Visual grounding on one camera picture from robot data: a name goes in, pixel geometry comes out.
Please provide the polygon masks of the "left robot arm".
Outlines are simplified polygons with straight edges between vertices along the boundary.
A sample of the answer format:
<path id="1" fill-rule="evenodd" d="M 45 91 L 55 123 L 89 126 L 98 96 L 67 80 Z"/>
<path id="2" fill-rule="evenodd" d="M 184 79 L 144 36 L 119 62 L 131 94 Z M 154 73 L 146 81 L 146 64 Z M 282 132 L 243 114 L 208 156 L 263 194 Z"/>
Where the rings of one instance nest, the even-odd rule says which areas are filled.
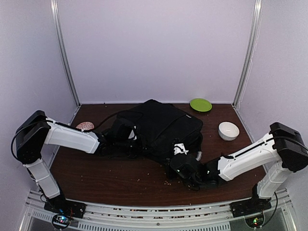
<path id="1" fill-rule="evenodd" d="M 87 154 L 100 155 L 110 146 L 126 148 L 134 154 L 147 150 L 144 136 L 138 125 L 125 118 L 118 118 L 119 127 L 105 133 L 98 128 L 118 113 L 106 117 L 91 129 L 76 128 L 47 117 L 44 111 L 35 111 L 15 132 L 11 141 L 11 154 L 32 176 L 33 181 L 42 190 L 47 204 L 59 214 L 69 210 L 60 185 L 52 175 L 41 150 L 44 145 L 56 145 Z"/>

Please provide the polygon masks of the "black backpack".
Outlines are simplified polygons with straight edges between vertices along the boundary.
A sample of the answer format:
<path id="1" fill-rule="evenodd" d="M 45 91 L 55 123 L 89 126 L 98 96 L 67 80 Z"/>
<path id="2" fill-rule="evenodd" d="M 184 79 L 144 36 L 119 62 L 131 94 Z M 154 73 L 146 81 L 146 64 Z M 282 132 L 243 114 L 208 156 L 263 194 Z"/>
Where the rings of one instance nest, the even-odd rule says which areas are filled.
<path id="1" fill-rule="evenodd" d="M 160 164 L 168 164 L 174 157 L 176 143 L 184 143 L 190 154 L 201 151 L 203 122 L 170 103 L 148 100 L 118 112 L 105 133 L 106 141 L 125 151 L 124 142 L 134 126 L 139 128 L 137 140 L 145 146 L 142 156 Z"/>

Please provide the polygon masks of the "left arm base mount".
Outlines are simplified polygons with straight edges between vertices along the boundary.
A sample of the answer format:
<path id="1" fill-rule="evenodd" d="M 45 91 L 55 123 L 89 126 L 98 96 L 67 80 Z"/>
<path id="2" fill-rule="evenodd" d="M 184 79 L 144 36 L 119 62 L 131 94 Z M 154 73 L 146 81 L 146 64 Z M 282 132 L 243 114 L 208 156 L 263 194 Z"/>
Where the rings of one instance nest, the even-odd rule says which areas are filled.
<path id="1" fill-rule="evenodd" d="M 48 202 L 45 203 L 44 209 L 55 213 L 51 219 L 51 224 L 58 230 L 66 229 L 70 226 L 74 218 L 83 218 L 86 205 L 80 202 L 68 201 L 68 209 L 55 209 Z"/>

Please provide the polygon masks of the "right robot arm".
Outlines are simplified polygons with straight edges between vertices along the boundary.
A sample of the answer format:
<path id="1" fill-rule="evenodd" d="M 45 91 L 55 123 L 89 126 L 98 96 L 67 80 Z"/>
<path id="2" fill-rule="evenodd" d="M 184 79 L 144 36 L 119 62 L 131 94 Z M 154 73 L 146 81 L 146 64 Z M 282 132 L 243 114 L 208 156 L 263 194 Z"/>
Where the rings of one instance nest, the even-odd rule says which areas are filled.
<path id="1" fill-rule="evenodd" d="M 267 204 L 279 186 L 291 173 L 308 165 L 308 148 L 301 134 L 279 122 L 270 126 L 270 132 L 255 143 L 229 155 L 222 155 L 205 164 L 178 149 L 169 166 L 188 185 L 200 188 L 216 188 L 256 167 L 274 161 L 265 177 L 253 187 L 252 197 L 246 207 L 257 212 Z"/>

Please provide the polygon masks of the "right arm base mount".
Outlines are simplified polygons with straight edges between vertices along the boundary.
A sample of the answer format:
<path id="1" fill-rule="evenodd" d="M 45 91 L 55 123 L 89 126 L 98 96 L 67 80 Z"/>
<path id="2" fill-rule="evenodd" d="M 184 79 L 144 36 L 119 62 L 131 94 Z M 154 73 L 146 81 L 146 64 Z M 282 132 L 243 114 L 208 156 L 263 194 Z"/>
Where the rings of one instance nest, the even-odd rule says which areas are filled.
<path id="1" fill-rule="evenodd" d="M 271 209 L 270 199 L 246 199 L 233 202 L 230 209 L 234 218 L 244 217 L 248 227 L 257 229 L 265 224 L 264 211 Z"/>

